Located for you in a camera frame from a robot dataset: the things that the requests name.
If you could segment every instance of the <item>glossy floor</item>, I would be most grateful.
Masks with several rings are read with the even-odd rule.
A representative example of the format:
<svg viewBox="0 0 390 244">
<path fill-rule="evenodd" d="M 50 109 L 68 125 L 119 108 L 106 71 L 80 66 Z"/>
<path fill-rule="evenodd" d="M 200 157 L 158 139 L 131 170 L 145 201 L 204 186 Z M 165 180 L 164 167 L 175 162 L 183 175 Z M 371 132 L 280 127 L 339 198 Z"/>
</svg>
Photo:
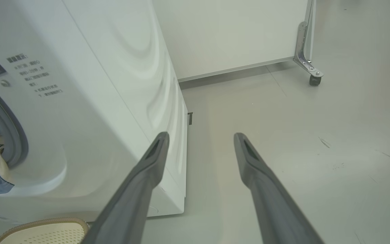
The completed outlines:
<svg viewBox="0 0 390 244">
<path fill-rule="evenodd" d="M 149 219 L 144 244 L 261 243 L 236 132 L 327 244 L 390 243 L 390 1 L 319 0 L 313 64 L 319 87 L 293 62 L 181 84 L 186 211 Z"/>
</svg>

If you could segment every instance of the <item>washing machine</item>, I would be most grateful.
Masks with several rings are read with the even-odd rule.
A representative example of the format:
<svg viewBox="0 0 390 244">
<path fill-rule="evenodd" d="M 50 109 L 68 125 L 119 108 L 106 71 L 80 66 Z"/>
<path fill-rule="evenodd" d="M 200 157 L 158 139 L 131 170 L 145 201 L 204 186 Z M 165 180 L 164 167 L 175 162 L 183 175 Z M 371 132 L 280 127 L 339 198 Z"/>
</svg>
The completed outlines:
<svg viewBox="0 0 390 244">
<path fill-rule="evenodd" d="M 0 219 L 94 221 L 161 131 L 148 216 L 184 211 L 187 108 L 149 0 L 0 1 Z"/>
</svg>

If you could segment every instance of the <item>laundry basket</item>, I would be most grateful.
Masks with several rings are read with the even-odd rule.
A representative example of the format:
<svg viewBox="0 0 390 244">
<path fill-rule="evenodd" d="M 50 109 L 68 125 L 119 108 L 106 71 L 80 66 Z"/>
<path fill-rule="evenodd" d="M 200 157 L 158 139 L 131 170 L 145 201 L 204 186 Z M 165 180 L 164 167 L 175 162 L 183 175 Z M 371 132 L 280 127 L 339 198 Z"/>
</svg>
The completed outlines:
<svg viewBox="0 0 390 244">
<path fill-rule="evenodd" d="M 88 224 L 78 218 L 51 218 L 22 224 L 0 236 L 0 244 L 78 244 Z"/>
</svg>

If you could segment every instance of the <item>metal screw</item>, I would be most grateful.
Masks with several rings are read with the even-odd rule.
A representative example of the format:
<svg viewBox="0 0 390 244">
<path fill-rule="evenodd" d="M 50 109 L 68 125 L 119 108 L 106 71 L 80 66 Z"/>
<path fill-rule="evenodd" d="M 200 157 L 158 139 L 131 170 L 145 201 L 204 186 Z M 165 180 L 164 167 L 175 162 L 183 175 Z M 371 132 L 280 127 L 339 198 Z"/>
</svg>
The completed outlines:
<svg viewBox="0 0 390 244">
<path fill-rule="evenodd" d="M 8 81 L 6 81 L 5 79 L 1 80 L 1 85 L 3 87 L 10 87 L 10 83 Z"/>
</svg>

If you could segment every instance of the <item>black wheel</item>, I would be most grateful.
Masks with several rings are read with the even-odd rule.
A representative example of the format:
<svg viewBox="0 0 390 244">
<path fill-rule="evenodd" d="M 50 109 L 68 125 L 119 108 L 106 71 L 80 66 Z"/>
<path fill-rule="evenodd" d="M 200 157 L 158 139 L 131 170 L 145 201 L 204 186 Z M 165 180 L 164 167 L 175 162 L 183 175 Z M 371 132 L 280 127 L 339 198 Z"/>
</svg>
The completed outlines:
<svg viewBox="0 0 390 244">
<path fill-rule="evenodd" d="M 311 76 L 309 78 L 309 84 L 310 85 L 313 85 L 313 86 L 318 86 L 320 85 L 320 82 L 322 81 L 322 78 L 321 77 L 315 77 L 315 76 Z"/>
</svg>

